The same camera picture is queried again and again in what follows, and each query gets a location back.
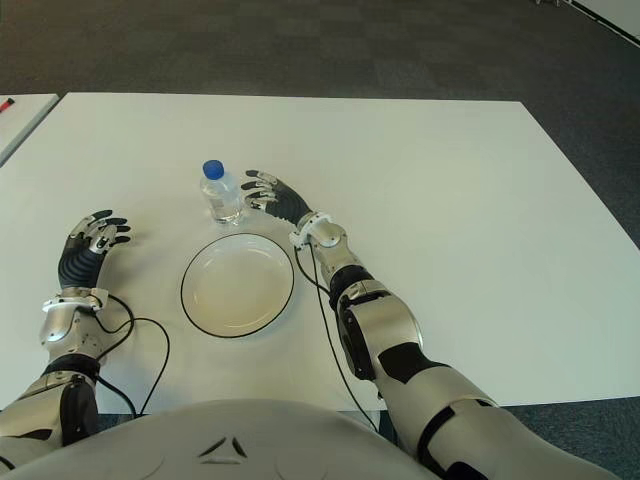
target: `black cable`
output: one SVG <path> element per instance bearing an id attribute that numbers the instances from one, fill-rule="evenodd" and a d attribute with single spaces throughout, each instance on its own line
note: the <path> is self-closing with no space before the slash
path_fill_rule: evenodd
<path id="1" fill-rule="evenodd" d="M 362 415 L 364 415 L 364 418 L 368 420 L 368 422 L 371 424 L 375 432 L 380 433 L 378 431 L 378 427 L 376 427 L 375 423 L 373 423 L 371 418 L 369 418 L 369 415 L 365 413 L 364 409 L 362 408 L 362 406 L 360 406 L 360 403 L 356 399 L 356 396 L 351 391 L 351 387 L 349 387 L 349 384 L 347 383 L 347 379 L 344 376 L 344 372 L 342 371 L 340 362 L 338 362 L 338 355 L 336 354 L 336 349 L 333 347 L 333 341 L 331 340 L 331 334 L 329 333 L 329 323 L 327 322 L 327 316 L 324 313 L 324 306 L 322 305 L 322 297 L 320 296 L 320 284 L 318 283 L 318 269 L 316 267 L 316 257 L 313 254 L 313 247 L 311 245 L 309 245 L 309 250 L 311 251 L 311 260 L 313 261 L 313 275 L 315 277 L 315 282 L 312 281 L 311 283 L 313 283 L 316 286 L 316 291 L 318 292 L 318 303 L 320 304 L 320 311 L 322 312 L 322 319 L 324 320 L 324 328 L 327 332 L 327 340 L 329 340 L 329 346 L 331 347 L 331 353 L 333 353 L 333 359 L 336 361 L 336 367 L 338 367 L 338 371 L 340 372 L 340 376 L 342 377 L 342 382 L 344 383 L 344 386 L 347 388 L 349 395 L 351 395 L 351 398 L 353 399 L 353 403 L 356 404 L 356 407 L 358 407 L 358 410 L 360 410 L 360 413 L 362 413 Z"/>
<path id="2" fill-rule="evenodd" d="M 320 289 L 320 290 L 322 290 L 324 293 L 326 293 L 327 295 L 329 295 L 329 296 L 330 296 L 330 294 L 329 294 L 329 290 L 327 290 L 327 288 L 326 288 L 326 287 L 323 287 L 322 285 L 320 285 L 317 281 L 315 281 L 315 282 L 314 282 L 314 281 L 313 281 L 313 278 L 311 278 L 311 277 L 307 274 L 307 272 L 305 272 L 305 271 L 304 271 L 304 268 L 302 268 L 302 265 L 300 264 L 300 257 L 298 257 L 298 252 L 299 252 L 300 250 L 301 250 L 301 249 L 300 249 L 300 248 L 298 248 L 298 247 L 294 247 L 294 249 L 293 249 L 293 253 L 294 253 L 294 254 L 295 254 L 295 256 L 296 256 L 296 263 L 298 264 L 298 268 L 300 269 L 300 273 L 302 273 L 302 275 L 304 275 L 304 278 L 306 278 L 307 280 L 309 280 L 309 282 L 311 282 L 311 284 L 315 285 L 315 286 L 316 286 L 316 288 L 319 288 L 319 289 Z"/>
<path id="3" fill-rule="evenodd" d="M 109 294 L 109 298 L 111 298 L 112 300 L 118 302 L 122 306 L 122 308 L 124 308 L 126 310 L 127 314 L 129 315 L 129 320 L 127 320 L 126 322 L 121 324 L 115 330 L 109 330 L 103 325 L 103 323 L 100 321 L 100 319 L 96 315 L 95 319 L 96 319 L 96 322 L 98 322 L 98 326 L 102 329 L 103 332 L 108 333 L 108 334 L 118 333 L 126 325 L 130 325 L 130 327 L 129 327 L 129 330 L 127 330 L 127 333 L 120 340 L 118 340 L 116 343 L 114 343 L 109 348 L 107 348 L 104 352 L 102 352 L 100 355 L 98 355 L 96 360 L 100 360 L 107 353 L 112 352 L 113 350 L 118 348 L 120 345 L 122 345 L 127 340 L 127 338 L 129 338 L 129 336 L 131 335 L 131 332 L 133 331 L 134 324 L 137 321 L 150 322 L 150 323 L 156 325 L 158 328 L 160 328 L 160 330 L 162 330 L 162 333 L 164 334 L 164 337 L 165 337 L 165 339 L 167 341 L 167 352 L 166 352 L 165 357 L 164 357 L 164 362 L 162 363 L 162 368 L 160 369 L 160 372 L 158 373 L 158 376 L 156 377 L 156 380 L 153 383 L 153 386 L 151 387 L 151 390 L 149 390 L 149 394 L 147 395 L 147 398 L 145 399 L 145 401 L 144 401 L 144 403 L 142 405 L 142 408 L 140 409 L 139 413 L 135 413 L 135 407 L 133 406 L 133 403 L 131 402 L 129 397 L 127 397 L 124 394 L 124 392 L 122 392 L 121 390 L 117 389 L 117 387 L 115 387 L 114 385 L 111 385 L 110 383 L 106 382 L 106 380 L 104 380 L 102 377 L 98 377 L 98 381 L 100 383 L 102 383 L 109 390 L 111 390 L 114 393 L 117 393 L 118 395 L 120 395 L 120 397 L 122 397 L 122 399 L 125 402 L 127 402 L 127 405 L 129 406 L 129 409 L 132 410 L 132 412 L 134 414 L 134 418 L 136 418 L 136 417 L 142 416 L 144 414 L 144 411 L 147 408 L 149 400 L 151 400 L 151 396 L 153 395 L 153 392 L 155 391 L 156 387 L 158 386 L 158 383 L 160 382 L 160 379 L 162 378 L 162 375 L 164 374 L 164 371 L 167 368 L 167 363 L 169 362 L 169 355 L 171 354 L 171 340 L 169 338 L 169 334 L 167 333 L 167 330 L 159 322 L 157 322 L 156 320 L 153 320 L 151 318 L 134 317 L 133 311 L 131 310 L 131 308 L 129 308 L 129 305 L 127 305 L 126 302 L 124 302 L 120 298 L 116 297 L 115 295 L 111 295 L 111 294 Z"/>
<path id="4" fill-rule="evenodd" d="M 159 322 L 156 322 L 155 320 L 153 320 L 151 318 L 146 318 L 146 317 L 136 317 L 134 319 L 134 321 L 136 321 L 136 322 L 150 322 L 150 323 L 154 324 L 160 330 L 162 330 L 162 333 L 164 334 L 164 338 L 167 340 L 167 353 L 164 356 L 164 362 L 162 364 L 162 368 L 160 369 L 160 372 L 158 372 L 158 376 L 156 377 L 156 381 L 153 382 L 153 386 L 151 387 L 151 390 L 149 390 L 149 394 L 147 395 L 147 398 L 145 399 L 144 403 L 142 404 L 142 408 L 140 409 L 139 415 L 142 416 L 142 415 L 144 415 L 144 411 L 147 408 L 147 404 L 149 403 L 149 400 L 151 400 L 151 396 L 153 395 L 153 392 L 155 391 L 156 387 L 158 386 L 158 382 L 160 381 L 160 378 L 162 378 L 162 374 L 164 373 L 165 368 L 167 368 L 167 363 L 169 362 L 169 355 L 171 354 L 171 340 L 169 339 L 169 334 L 167 333 L 167 330 Z"/>
<path id="5" fill-rule="evenodd" d="M 109 382 L 107 382 L 104 378 L 102 378 L 100 375 L 98 375 L 98 383 L 101 383 L 102 385 L 104 385 L 106 388 L 108 388 L 109 390 L 111 390 L 113 393 L 115 393 L 116 395 L 118 395 L 120 398 L 122 398 L 125 403 L 127 404 L 127 407 L 129 407 L 129 410 L 131 411 L 131 416 L 133 418 L 138 418 L 138 414 L 136 413 L 136 407 L 133 405 L 133 402 L 131 401 L 131 399 L 127 396 L 126 393 L 124 393 L 122 390 L 120 390 L 118 387 L 116 387 L 115 385 L 110 384 Z"/>
<path id="6" fill-rule="evenodd" d="M 129 320 L 124 322 L 122 325 L 120 325 L 116 330 L 114 331 L 110 331 L 107 330 L 106 328 L 104 328 L 104 325 L 102 325 L 102 323 L 100 323 L 100 321 L 98 320 L 98 325 L 100 326 L 100 328 L 102 328 L 102 330 L 104 330 L 107 333 L 116 333 L 118 331 L 120 331 L 120 329 L 124 328 L 124 326 L 126 324 L 129 324 L 129 330 L 127 330 L 127 333 L 120 339 L 118 340 L 116 343 L 114 343 L 113 345 L 111 345 L 109 348 L 107 348 L 104 352 L 102 352 L 100 355 L 98 355 L 96 357 L 97 361 L 100 361 L 102 358 L 104 358 L 109 352 L 114 351 L 116 348 L 118 348 L 120 345 L 122 345 L 127 338 L 129 338 L 129 335 L 131 335 L 131 333 L 133 332 L 133 321 L 134 321 L 134 315 L 133 315 L 133 311 L 129 308 L 129 305 L 127 305 L 123 300 L 120 300 L 118 297 L 116 297 L 115 295 L 111 295 L 109 294 L 109 298 L 118 302 L 122 308 L 124 308 L 127 312 L 127 314 L 129 315 Z"/>
<path id="7" fill-rule="evenodd" d="M 11 463 L 9 460 L 4 458 L 4 457 L 0 457 L 0 463 L 2 463 L 9 470 L 15 470 L 16 469 L 16 466 L 13 463 Z"/>

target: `gray carpet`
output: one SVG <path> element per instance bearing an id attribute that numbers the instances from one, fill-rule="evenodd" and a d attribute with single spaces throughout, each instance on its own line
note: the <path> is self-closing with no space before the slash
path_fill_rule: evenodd
<path id="1" fill-rule="evenodd" d="M 10 93 L 519 100 L 640 245 L 640 49 L 568 5 L 4 0 L 0 58 Z M 512 411 L 640 478 L 640 399 Z"/>

